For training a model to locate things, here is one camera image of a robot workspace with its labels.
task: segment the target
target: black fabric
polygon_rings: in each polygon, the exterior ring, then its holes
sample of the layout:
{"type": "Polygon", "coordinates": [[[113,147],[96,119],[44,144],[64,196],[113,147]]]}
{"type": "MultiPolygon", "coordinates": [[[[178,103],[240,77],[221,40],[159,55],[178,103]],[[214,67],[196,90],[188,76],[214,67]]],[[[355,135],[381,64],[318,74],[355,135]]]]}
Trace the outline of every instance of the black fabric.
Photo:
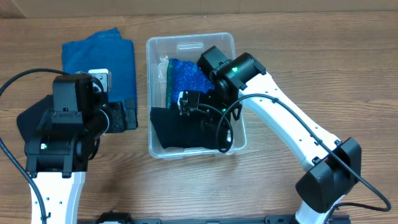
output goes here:
{"type": "Polygon", "coordinates": [[[45,98],[18,115],[17,126],[25,142],[28,142],[30,137],[36,131],[44,112],[53,107],[53,97],[52,95],[47,95],[45,98]]]}
{"type": "MultiPolygon", "coordinates": [[[[180,116],[179,110],[155,107],[150,110],[150,121],[164,149],[168,147],[217,149],[216,126],[203,129],[202,118],[203,115],[196,111],[191,111],[190,116],[180,116]]],[[[227,135],[228,130],[222,128],[220,131],[221,148],[225,148],[229,143],[226,140],[227,135]]]]}

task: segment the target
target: plastic storage container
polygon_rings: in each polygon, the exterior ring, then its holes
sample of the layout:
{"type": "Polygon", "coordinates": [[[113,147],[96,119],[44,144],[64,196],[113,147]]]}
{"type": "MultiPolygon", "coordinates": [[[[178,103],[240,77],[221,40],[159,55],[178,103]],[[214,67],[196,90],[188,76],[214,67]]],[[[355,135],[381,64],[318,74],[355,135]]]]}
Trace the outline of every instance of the plastic storage container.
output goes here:
{"type": "MultiPolygon", "coordinates": [[[[218,150],[197,148],[162,148],[150,121],[150,109],[166,105],[167,66],[170,58],[197,62],[200,54],[217,46],[228,58],[235,59],[234,39],[229,33],[153,37],[147,41],[147,86],[148,86],[148,138],[149,153],[159,159],[180,159],[184,156],[221,154],[218,150]]],[[[246,145],[243,114],[238,121],[231,119],[234,143],[227,154],[240,151],[246,145]]]]}

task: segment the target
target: folded blue cloth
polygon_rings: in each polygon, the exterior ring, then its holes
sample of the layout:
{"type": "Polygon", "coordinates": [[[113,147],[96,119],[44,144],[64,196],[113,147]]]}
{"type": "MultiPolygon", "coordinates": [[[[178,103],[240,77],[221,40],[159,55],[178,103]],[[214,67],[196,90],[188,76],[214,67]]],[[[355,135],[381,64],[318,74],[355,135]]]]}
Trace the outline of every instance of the folded blue cloth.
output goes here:
{"type": "Polygon", "coordinates": [[[85,40],[62,45],[63,70],[68,73],[107,68],[112,73],[109,102],[134,98],[137,114],[136,64],[131,40],[122,39],[118,28],[99,31],[85,40]]]}

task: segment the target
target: wooden table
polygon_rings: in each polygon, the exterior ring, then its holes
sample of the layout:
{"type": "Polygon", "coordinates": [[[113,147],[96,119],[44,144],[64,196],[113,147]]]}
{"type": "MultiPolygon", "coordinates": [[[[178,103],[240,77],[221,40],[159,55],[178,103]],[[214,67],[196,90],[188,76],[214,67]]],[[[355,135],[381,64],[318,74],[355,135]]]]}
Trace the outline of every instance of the wooden table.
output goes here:
{"type": "MultiPolygon", "coordinates": [[[[146,41],[226,31],[236,54],[250,52],[318,124],[363,148],[362,174],[392,202],[389,213],[344,208],[353,223],[397,223],[398,12],[281,13],[0,20],[0,84],[36,67],[62,69],[61,45],[118,27],[135,45],[139,128],[102,138],[89,164],[79,218],[109,210],[134,218],[232,218],[293,214],[303,176],[285,144],[245,111],[247,149],[175,161],[148,153],[146,41]]],[[[54,75],[12,84],[0,100],[0,135],[21,164],[16,117],[51,94],[54,75]]],[[[362,184],[345,202],[383,206],[362,184]]],[[[30,223],[27,182],[0,153],[0,223],[30,223]]]]}

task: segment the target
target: wood grain surface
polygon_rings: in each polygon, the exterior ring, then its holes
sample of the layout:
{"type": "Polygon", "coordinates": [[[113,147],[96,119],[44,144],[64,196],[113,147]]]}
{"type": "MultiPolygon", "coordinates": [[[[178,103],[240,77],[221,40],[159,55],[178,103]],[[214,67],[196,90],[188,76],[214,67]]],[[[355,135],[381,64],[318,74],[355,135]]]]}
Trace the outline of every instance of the wood grain surface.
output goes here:
{"type": "Polygon", "coordinates": [[[259,12],[396,11],[396,0],[0,0],[26,18],[225,14],[259,12]]]}
{"type": "MultiPolygon", "coordinates": [[[[282,141],[245,111],[248,144],[232,156],[166,161],[148,153],[146,41],[154,36],[230,32],[319,125],[363,148],[362,174],[392,202],[389,213],[344,208],[353,223],[397,223],[398,12],[134,16],[0,20],[0,85],[37,67],[62,69],[61,46],[118,27],[134,42],[139,128],[109,134],[89,164],[79,218],[109,210],[134,218],[233,218],[293,214],[303,176],[282,141]]],[[[54,75],[12,84],[0,100],[0,136],[25,164],[16,117],[51,94],[54,75]]],[[[345,202],[383,206],[362,184],[345,202]]],[[[24,178],[0,154],[0,223],[30,223],[24,178]]]]}

